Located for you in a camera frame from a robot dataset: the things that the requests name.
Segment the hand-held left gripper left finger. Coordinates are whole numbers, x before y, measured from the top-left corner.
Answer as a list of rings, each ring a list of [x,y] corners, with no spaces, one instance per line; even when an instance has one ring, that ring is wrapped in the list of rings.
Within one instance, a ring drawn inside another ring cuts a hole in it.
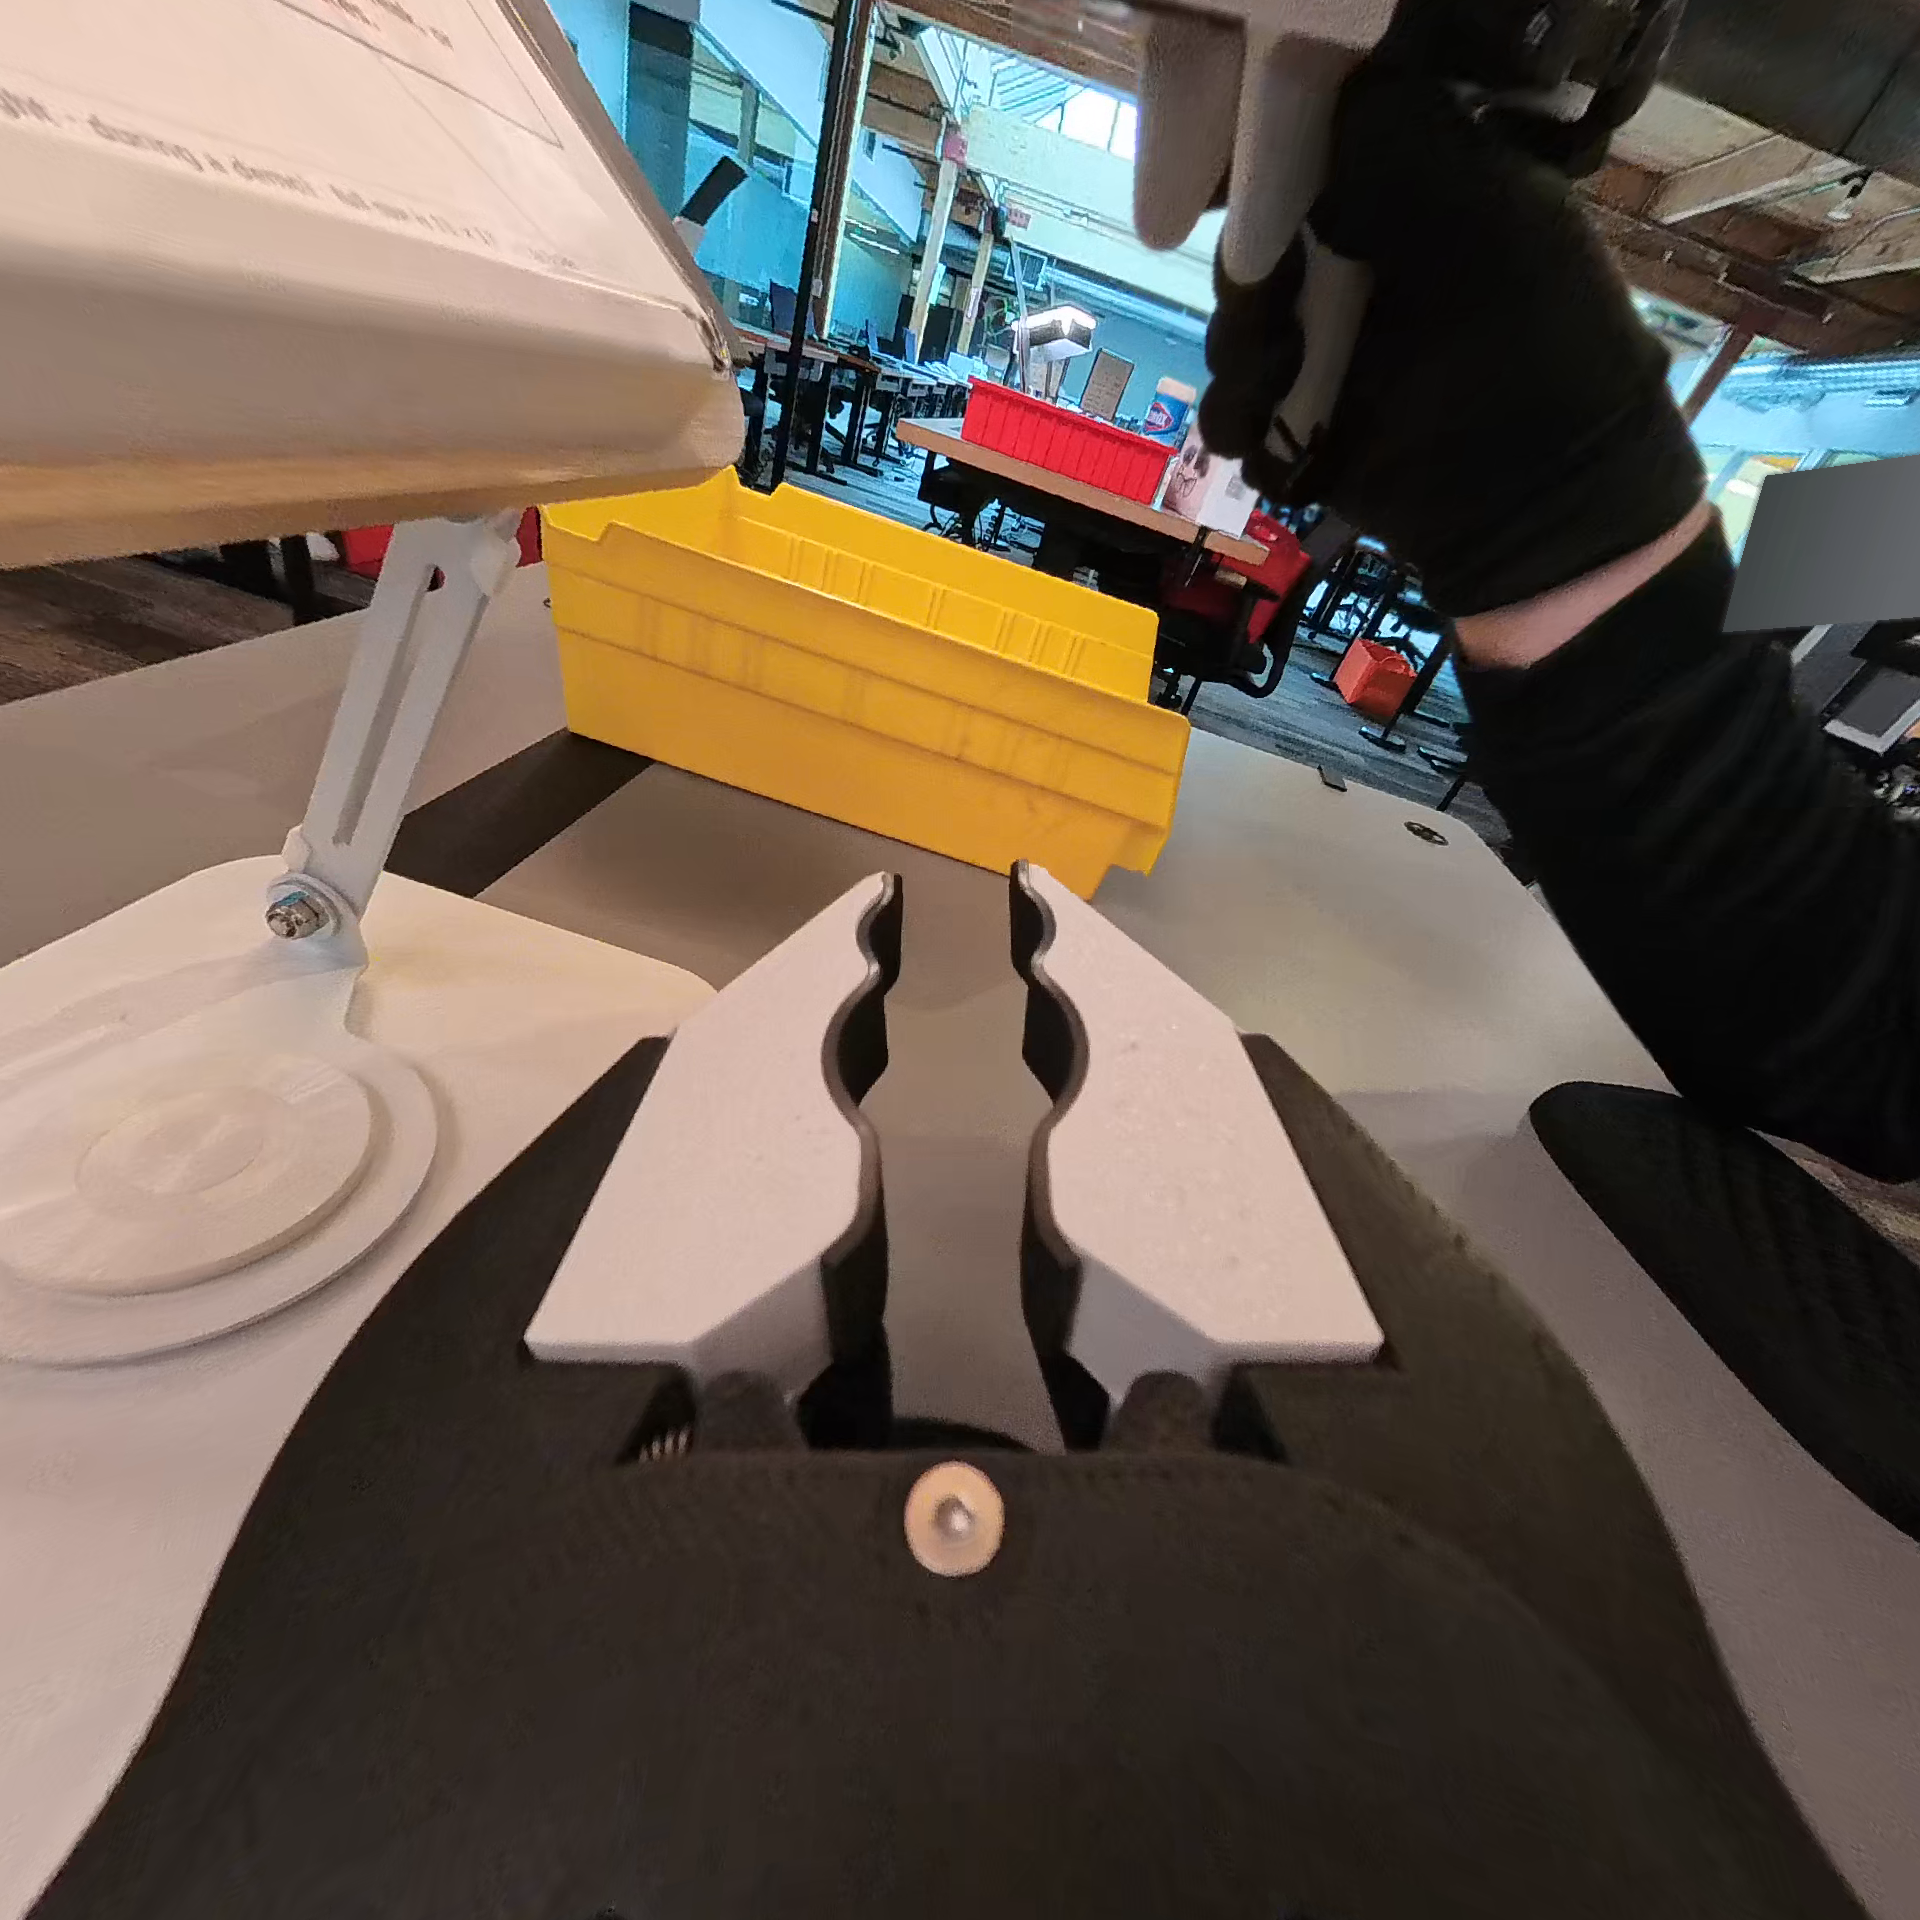
[[[902,887],[860,880],[679,1023],[523,1331],[567,1362],[810,1387],[879,1354]]]

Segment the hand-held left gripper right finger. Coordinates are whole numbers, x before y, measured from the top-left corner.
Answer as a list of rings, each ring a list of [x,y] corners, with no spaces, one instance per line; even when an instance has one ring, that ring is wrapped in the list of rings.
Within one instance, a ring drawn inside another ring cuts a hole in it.
[[[1235,1019],[1036,862],[1008,874],[1026,1152],[1021,1311],[1058,1400],[1383,1354]]]

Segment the yellow plastic bin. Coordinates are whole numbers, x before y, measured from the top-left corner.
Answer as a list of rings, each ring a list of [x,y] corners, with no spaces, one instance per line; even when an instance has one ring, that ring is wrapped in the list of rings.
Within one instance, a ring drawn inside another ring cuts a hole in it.
[[[541,510],[567,727],[990,872],[1149,872],[1190,727],[1158,621],[732,471]]]

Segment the person's right hand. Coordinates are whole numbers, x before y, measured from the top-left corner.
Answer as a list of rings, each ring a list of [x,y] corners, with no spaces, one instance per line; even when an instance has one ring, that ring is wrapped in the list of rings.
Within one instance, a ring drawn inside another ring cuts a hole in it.
[[[1368,277],[1334,408],[1302,454],[1269,441],[1306,363],[1294,247],[1216,270],[1198,423],[1272,501],[1376,537],[1451,621],[1525,605],[1699,515],[1704,471],[1664,347],[1531,134],[1446,79],[1368,55],[1333,114],[1307,227]]]

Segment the small red bin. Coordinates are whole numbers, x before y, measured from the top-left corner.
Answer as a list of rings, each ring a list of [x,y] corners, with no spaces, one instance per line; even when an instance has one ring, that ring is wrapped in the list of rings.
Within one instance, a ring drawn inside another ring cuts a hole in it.
[[[974,375],[963,441],[1151,506],[1178,450],[1158,438],[1086,416]]]

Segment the wooden work table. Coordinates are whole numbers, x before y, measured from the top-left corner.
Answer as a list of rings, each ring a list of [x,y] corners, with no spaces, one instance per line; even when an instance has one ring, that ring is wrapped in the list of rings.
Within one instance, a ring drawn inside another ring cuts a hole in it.
[[[1064,473],[964,441],[960,424],[952,421],[906,421],[895,426],[895,441],[924,453],[930,463],[948,461],[972,467],[976,474],[990,474],[1005,497],[1014,493],[1044,495],[1047,503],[1063,511],[1075,511],[1082,518],[1093,515],[1123,523],[1160,542],[1195,546],[1224,559],[1238,573],[1260,569],[1267,559],[1267,549],[1247,537],[1220,531],[1149,503],[1131,501],[1103,486],[1093,486]]]

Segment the red office chair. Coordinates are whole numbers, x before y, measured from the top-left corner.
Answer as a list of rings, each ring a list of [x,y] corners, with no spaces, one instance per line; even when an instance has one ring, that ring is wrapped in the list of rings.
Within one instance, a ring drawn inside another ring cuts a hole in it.
[[[1262,549],[1255,567],[1230,565],[1211,546],[1165,565],[1151,703],[1190,715],[1207,683],[1255,702],[1280,688],[1316,584],[1314,562],[1267,511],[1252,511],[1238,539]]]

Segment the small orange bin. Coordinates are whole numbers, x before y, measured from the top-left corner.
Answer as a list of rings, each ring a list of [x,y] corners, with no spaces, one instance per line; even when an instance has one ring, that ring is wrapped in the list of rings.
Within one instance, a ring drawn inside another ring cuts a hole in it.
[[[1339,698],[1376,721],[1389,721],[1413,691],[1422,665],[1394,643],[1356,635],[1341,654],[1333,686]]]

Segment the person's black clothing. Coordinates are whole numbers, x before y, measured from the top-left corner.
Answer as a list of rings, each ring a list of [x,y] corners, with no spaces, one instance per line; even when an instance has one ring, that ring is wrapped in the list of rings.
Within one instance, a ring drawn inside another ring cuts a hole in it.
[[[1776,1144],[1677,1095],[1563,1083],[1528,1125],[1772,1418],[1916,1541],[1916,1261]]]

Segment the white stand strut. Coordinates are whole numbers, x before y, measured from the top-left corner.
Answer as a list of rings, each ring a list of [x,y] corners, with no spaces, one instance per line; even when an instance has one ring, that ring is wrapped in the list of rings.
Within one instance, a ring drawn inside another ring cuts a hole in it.
[[[515,510],[392,527],[318,779],[267,889],[267,929],[302,966],[367,960],[367,903],[450,686],[522,562],[518,525]]]

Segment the instruction sheet on stand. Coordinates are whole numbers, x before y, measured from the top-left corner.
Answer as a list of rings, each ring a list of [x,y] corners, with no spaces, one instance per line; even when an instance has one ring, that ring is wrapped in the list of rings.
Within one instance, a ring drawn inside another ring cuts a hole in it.
[[[677,488],[726,323],[547,5],[3,5],[4,567]]]

